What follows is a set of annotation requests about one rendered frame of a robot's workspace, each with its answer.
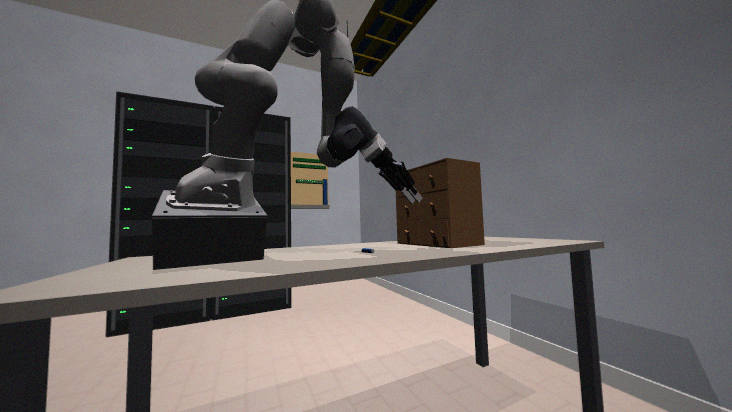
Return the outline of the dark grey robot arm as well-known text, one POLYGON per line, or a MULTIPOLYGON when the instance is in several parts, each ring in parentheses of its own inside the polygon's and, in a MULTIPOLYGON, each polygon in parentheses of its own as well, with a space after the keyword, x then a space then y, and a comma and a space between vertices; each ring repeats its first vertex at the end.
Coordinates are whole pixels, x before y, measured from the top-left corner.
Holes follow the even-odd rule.
POLYGON ((337 31, 338 23, 332 0, 299 0, 295 13, 285 3, 271 0, 234 43, 197 70, 199 93, 224 107, 212 125, 211 153, 202 156, 201 167, 181 178, 166 205, 239 211, 256 204, 255 134, 263 114, 276 101, 278 87, 270 71, 288 45, 305 57, 321 52, 320 162, 337 167, 359 150, 369 163, 385 149, 386 142, 358 109, 341 111, 353 89, 355 67, 350 41, 337 31))

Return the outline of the brown wooden drawer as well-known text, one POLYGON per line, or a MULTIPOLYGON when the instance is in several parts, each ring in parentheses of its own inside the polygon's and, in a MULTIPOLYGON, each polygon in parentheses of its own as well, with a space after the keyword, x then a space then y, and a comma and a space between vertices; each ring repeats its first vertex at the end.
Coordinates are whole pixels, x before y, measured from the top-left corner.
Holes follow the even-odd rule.
MULTIPOLYGON (((411 177, 413 178, 413 180, 414 180, 414 182, 415 182, 415 183, 413 184, 413 186, 414 186, 414 187, 415 187, 415 189, 416 189, 416 190, 418 191, 418 177, 417 177, 417 170, 411 171, 411 172, 409 172, 409 174, 411 175, 411 177)), ((397 191, 397 196, 401 196, 401 195, 403 195, 403 194, 402 194, 402 192, 398 190, 398 191, 397 191)))
POLYGON ((406 197, 397 198, 398 219, 419 218, 419 203, 416 200, 411 204, 406 197))
POLYGON ((422 245, 450 247, 449 220, 420 221, 422 245))
POLYGON ((419 221, 398 222, 398 243, 420 244, 419 221))
POLYGON ((419 191, 447 187, 446 161, 419 169, 419 191))
POLYGON ((448 217, 448 196, 447 190, 421 194, 420 201, 421 218, 448 217))

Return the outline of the brown wooden chest of drawers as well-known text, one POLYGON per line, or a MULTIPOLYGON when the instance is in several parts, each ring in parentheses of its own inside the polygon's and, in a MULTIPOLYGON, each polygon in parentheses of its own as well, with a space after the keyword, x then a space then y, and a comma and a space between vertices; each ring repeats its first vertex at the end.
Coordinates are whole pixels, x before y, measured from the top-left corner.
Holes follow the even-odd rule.
POLYGON ((407 171, 411 172, 414 170, 417 170, 418 192, 420 195, 447 190, 448 217, 421 218, 419 202, 419 218, 398 219, 397 198, 403 198, 405 196, 397 196, 396 191, 397 244, 441 248, 461 248, 485 245, 480 163, 445 158, 416 168, 409 169, 407 171), (419 169, 445 161, 447 187, 420 192, 419 169), (421 235, 420 244, 398 243, 398 222, 419 221, 420 225, 420 221, 428 220, 449 220, 450 247, 422 245, 421 235))

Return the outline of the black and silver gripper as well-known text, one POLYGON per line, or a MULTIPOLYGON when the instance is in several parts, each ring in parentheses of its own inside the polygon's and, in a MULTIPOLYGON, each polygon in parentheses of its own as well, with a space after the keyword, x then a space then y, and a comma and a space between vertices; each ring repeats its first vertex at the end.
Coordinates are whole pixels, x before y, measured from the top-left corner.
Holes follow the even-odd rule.
POLYGON ((387 147, 385 147, 377 157, 371 160, 371 162, 376 168, 380 168, 380 172, 378 174, 382 176, 396 191, 401 191, 411 204, 413 204, 415 200, 417 203, 422 200, 423 197, 413 186, 415 182, 405 168, 404 162, 396 162, 392 158, 392 153, 387 147))

